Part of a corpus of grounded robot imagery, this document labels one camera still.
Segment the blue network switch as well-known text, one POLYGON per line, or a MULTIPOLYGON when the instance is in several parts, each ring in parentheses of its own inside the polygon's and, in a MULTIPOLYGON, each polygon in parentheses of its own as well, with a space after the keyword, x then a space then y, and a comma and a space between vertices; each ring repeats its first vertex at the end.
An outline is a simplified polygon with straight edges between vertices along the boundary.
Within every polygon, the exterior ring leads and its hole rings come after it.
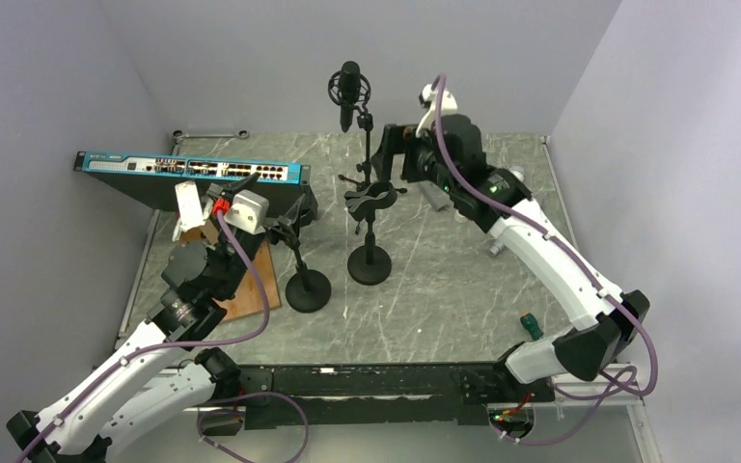
POLYGON ((74 156, 73 170, 167 212, 178 210, 175 186, 187 180, 195 181, 204 194, 212 183, 234 182, 255 174, 259 178, 253 190, 270 201, 270 219, 285 214, 304 188, 312 190, 309 165, 280 161, 86 150, 74 156))

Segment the wooden board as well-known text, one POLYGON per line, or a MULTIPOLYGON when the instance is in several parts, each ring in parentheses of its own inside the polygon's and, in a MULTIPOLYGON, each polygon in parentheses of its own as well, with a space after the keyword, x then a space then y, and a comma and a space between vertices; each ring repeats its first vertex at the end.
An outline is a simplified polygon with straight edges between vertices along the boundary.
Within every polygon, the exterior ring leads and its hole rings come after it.
MULTIPOLYGON (((178 243, 184 244, 191 241, 204 242, 208 245, 216 245, 220 233, 207 222, 200 231, 192 231, 182 238, 178 243)), ((271 246, 268 240, 264 240, 256 253, 254 265, 258 271, 259 277, 267 296, 271 310, 282 306, 282 300, 279 294, 277 277, 271 257, 271 246)), ((246 272, 241 281, 233 299, 216 300, 216 303, 227 313, 223 317, 223 323, 234 322, 235 320, 258 315, 263 310, 260 293, 254 278, 249 272, 246 272)))

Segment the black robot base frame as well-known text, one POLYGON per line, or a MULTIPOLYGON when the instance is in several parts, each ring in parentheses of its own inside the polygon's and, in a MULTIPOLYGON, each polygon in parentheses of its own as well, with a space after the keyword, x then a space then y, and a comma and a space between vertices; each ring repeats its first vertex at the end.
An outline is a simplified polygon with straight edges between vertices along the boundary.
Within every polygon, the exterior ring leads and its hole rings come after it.
POLYGON ((242 409, 247 430, 301 424, 454 422, 487 425, 509 408, 555 399, 550 380, 528 385, 493 361, 467 363, 242 365, 207 406, 242 409))

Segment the grey pipe piece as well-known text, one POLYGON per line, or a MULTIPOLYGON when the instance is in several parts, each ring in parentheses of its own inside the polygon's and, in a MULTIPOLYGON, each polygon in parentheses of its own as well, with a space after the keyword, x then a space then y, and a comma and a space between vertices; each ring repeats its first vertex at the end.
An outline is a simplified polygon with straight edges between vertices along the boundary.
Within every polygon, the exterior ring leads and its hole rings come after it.
POLYGON ((453 206, 453 202, 447 194, 432 183, 420 184, 419 189, 434 211, 445 211, 453 206))

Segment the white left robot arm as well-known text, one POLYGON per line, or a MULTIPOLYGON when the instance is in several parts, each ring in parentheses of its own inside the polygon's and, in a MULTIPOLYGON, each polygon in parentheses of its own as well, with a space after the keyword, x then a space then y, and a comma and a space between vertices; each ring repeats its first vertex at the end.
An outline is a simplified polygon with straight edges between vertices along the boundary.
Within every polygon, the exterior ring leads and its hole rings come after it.
POLYGON ((177 244, 159 301, 118 349, 70 392, 7 428, 27 462, 106 462, 183 409, 254 396, 240 366, 211 332, 225 317, 266 241, 296 243, 310 214, 301 196, 269 218, 249 180, 214 185, 208 217, 218 238, 177 244))

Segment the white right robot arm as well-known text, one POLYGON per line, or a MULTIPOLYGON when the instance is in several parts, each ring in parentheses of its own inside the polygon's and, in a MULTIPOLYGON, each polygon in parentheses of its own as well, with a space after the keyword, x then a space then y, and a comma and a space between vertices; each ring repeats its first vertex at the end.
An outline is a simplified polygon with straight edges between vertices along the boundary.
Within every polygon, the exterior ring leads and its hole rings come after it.
POLYGON ((554 295, 569 321, 556 335, 521 342, 493 374, 498 396, 515 400, 532 382, 569 373, 592 381, 632 342, 650 309, 639 290, 625 291, 585 262, 513 172, 488 164, 480 129, 463 115, 444 116, 444 131, 424 135, 411 125, 385 125, 370 162, 381 180, 404 157, 401 179, 428 181, 453 207, 527 265, 554 295))

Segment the black condenser microphone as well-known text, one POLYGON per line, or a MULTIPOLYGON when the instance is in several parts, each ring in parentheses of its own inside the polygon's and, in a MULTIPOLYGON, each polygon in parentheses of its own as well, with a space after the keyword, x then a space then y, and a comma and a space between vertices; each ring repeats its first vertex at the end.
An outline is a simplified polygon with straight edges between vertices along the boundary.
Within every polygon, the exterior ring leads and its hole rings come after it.
POLYGON ((361 71, 359 65, 354 61, 343 63, 337 84, 340 96, 340 125, 343 133, 352 126, 352 114, 361 89, 361 71))

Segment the silver combination wrench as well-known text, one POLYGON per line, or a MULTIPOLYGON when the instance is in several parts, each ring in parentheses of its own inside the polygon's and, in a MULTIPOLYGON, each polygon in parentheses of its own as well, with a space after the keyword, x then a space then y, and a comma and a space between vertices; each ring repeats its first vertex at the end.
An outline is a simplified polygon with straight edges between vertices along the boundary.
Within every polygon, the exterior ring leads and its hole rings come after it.
POLYGON ((189 139, 237 139, 247 140, 250 137, 248 130, 240 130, 234 133, 194 133, 184 130, 175 130, 172 132, 172 138, 176 143, 182 143, 189 139))

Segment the centre black round-base mic stand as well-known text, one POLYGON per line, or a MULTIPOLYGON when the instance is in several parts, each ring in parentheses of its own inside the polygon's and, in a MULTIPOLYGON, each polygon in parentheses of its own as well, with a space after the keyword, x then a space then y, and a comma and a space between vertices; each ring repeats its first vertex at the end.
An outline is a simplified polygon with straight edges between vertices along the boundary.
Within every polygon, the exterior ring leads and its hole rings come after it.
POLYGON ((348 274, 360 285, 379 285, 390 276, 392 261, 389 254, 376 244, 373 228, 375 213, 391 207, 398 198, 398 192, 390 181, 376 181, 361 191, 346 192, 344 198, 349 215, 357 222, 366 222, 368 226, 364 244, 354 249, 348 257, 348 274))

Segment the black round-base mic stand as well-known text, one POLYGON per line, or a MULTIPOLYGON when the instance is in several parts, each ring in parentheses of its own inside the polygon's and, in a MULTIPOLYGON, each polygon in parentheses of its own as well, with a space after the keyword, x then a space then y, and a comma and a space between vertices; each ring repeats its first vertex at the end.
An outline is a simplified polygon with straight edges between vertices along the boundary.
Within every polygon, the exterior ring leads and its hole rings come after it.
POLYGON ((308 267, 302 258, 300 246, 297 250, 290 249, 295 259, 295 273, 288 279, 285 296, 295 311, 315 313, 329 302, 332 287, 323 273, 308 267))
POLYGON ((349 215, 357 222, 366 222, 368 226, 364 244, 354 249, 348 257, 348 274, 360 285, 379 285, 390 276, 392 261, 389 254, 376 244, 373 228, 375 213, 391 207, 398 198, 398 192, 390 181, 376 181, 361 191, 346 192, 344 198, 349 215))

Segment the white plastic clip part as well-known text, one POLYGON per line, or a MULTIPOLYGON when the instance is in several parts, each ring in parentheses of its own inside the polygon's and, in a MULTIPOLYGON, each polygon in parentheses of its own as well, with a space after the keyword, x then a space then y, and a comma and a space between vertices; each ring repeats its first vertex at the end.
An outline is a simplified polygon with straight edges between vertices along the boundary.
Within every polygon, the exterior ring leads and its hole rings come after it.
POLYGON ((172 231, 172 241, 178 242, 190 232, 199 232, 211 215, 213 199, 201 195, 195 181, 187 180, 175 186, 178 219, 172 231))

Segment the left black round-base mic stand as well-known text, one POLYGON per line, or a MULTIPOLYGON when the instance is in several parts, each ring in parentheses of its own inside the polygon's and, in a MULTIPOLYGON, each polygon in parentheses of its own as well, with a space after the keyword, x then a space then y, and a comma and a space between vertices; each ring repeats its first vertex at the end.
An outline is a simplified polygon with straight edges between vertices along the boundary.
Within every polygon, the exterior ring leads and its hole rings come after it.
POLYGON ((315 313, 329 302, 332 287, 323 273, 308 267, 302 258, 300 246, 297 250, 290 249, 295 259, 295 273, 288 279, 285 296, 295 311, 315 313))

